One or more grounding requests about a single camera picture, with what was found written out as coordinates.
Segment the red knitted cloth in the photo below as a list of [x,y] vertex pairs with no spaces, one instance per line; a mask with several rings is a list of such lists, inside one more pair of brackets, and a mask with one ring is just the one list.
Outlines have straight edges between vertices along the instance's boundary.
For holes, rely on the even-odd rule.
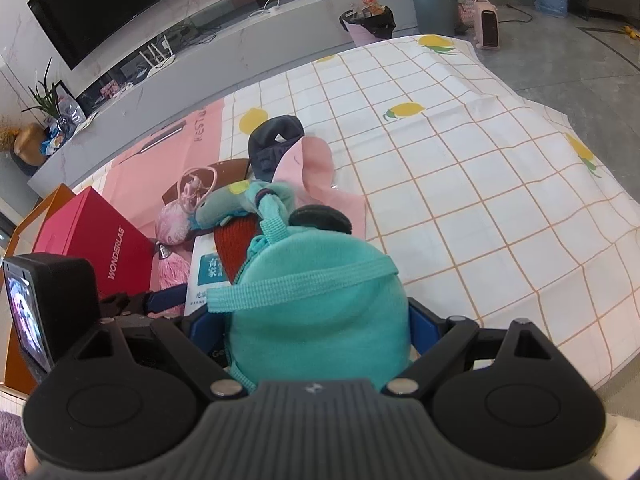
[[256,214],[232,218],[213,230],[216,251],[230,283],[235,281],[245,263],[250,242],[257,233]]

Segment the green plant in glass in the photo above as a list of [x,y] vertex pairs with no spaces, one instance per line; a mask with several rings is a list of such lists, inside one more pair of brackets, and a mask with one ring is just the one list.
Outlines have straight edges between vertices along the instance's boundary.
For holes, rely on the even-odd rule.
[[35,75],[35,85],[28,88],[32,106],[24,108],[23,113],[36,110],[43,114],[50,129],[58,128],[62,133],[71,134],[85,120],[85,115],[62,81],[48,81],[51,62],[49,60],[42,77]]

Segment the teal dinosaur plush toy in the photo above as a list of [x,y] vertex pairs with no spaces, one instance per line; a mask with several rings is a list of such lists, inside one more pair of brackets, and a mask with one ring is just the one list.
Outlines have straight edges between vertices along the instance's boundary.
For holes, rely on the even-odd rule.
[[287,219],[295,206],[294,190],[287,183],[242,180],[209,193],[195,208],[195,223],[207,230],[224,226],[232,218],[259,214],[258,204],[266,195],[277,196],[280,214]]

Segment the teal fabric bag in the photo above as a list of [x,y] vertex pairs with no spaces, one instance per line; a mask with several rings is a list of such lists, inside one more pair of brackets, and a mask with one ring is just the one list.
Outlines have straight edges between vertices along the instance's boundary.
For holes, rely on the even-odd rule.
[[234,283],[207,292],[209,312],[226,319],[230,375],[250,391],[270,380],[382,388],[410,362],[408,298],[392,258],[329,206],[288,214],[267,191],[256,206],[260,232]]

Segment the brown leather piece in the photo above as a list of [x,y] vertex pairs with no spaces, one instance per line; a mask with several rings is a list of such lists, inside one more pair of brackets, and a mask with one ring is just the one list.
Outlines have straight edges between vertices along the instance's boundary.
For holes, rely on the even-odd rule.
[[216,191],[228,184],[245,180],[249,173],[250,160],[248,158],[222,160],[206,167],[189,169],[162,195],[163,204],[168,205],[176,200],[179,193],[193,178],[197,178],[201,183],[198,188],[198,196],[202,196],[208,190]]

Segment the pink space heater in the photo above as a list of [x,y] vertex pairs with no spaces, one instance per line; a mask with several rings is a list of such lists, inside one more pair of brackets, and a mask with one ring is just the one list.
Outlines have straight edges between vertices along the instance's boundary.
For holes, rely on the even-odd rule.
[[499,18],[497,8],[488,0],[458,0],[461,23],[472,28],[475,45],[483,50],[499,50]]

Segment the white wifi router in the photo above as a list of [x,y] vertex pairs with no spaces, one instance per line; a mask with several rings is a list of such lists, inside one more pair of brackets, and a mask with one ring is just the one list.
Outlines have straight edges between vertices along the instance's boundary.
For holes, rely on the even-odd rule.
[[143,50],[139,51],[145,63],[150,66],[147,77],[152,77],[170,64],[175,62],[176,54],[166,35],[150,41]]

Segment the white tissue pack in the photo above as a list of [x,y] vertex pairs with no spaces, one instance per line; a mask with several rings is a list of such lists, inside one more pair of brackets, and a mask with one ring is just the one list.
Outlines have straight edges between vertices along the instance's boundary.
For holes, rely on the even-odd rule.
[[189,281],[186,285],[184,315],[191,315],[206,305],[207,291],[210,288],[230,285],[218,255],[214,234],[198,236],[194,240]]

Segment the red lidded transparent box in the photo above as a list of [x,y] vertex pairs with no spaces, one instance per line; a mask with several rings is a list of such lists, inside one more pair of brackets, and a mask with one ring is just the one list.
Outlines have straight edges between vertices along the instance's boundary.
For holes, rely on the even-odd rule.
[[43,223],[35,252],[84,258],[102,297],[146,292],[154,245],[94,188],[86,188]]

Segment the golden vase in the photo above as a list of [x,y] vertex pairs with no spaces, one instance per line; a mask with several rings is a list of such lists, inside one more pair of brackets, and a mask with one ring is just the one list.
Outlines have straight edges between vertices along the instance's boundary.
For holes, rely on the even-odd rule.
[[40,167],[47,156],[40,151],[42,142],[46,140],[43,128],[32,122],[25,126],[15,138],[14,154],[29,166]]

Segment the pink fluffy cloth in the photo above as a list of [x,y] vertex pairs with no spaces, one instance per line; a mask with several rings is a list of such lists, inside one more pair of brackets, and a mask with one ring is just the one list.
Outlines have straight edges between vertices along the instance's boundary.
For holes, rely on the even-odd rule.
[[186,284],[189,281],[190,263],[163,244],[157,246],[157,275],[162,289]]

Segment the pink drawstring pouch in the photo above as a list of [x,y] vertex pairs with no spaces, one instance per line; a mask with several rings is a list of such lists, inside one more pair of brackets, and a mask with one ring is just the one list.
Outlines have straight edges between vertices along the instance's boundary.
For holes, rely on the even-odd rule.
[[174,247],[181,245],[192,230],[196,208],[204,202],[212,190],[198,196],[201,183],[193,178],[179,193],[179,197],[163,206],[155,221],[155,234],[160,244]]

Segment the checkered lemon table cloth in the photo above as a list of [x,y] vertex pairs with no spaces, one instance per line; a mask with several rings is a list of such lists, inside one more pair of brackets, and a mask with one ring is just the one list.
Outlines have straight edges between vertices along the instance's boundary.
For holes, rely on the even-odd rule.
[[530,318],[595,387],[637,356],[637,202],[471,44],[400,37],[232,92],[221,156],[285,114],[329,144],[334,186],[364,197],[366,237],[412,296],[488,327]]

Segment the pink bin with black bag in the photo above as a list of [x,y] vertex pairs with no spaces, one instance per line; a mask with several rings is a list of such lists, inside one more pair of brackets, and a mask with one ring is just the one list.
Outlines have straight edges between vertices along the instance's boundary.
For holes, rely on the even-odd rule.
[[338,18],[356,47],[390,40],[396,28],[393,11],[378,0],[362,0]]

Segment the navy blue fabric headband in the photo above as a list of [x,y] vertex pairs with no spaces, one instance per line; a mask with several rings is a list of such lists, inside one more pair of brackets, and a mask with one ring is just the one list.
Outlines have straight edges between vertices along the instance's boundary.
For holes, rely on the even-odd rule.
[[248,157],[254,177],[271,182],[284,154],[305,135],[296,116],[282,115],[266,120],[248,138]]

